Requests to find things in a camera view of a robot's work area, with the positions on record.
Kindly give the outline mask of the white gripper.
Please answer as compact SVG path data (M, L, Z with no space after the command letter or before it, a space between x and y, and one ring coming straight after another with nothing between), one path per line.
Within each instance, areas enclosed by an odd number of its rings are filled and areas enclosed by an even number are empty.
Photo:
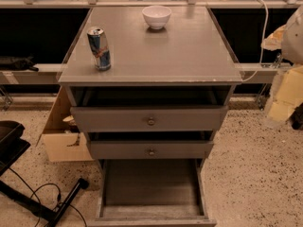
M281 48L285 25L277 28L261 47L274 51ZM270 97L266 102L264 125L277 128L286 123L295 109L303 103L303 65L296 63L287 71L278 70L274 77Z

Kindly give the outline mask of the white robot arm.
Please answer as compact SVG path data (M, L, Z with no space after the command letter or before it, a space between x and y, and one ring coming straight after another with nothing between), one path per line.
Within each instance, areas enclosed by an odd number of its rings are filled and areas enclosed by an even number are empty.
M300 6L284 26L276 29L262 43L266 50L281 50L284 60L294 66L274 77L270 99L265 106L264 123L275 128L285 123L303 103L303 6Z

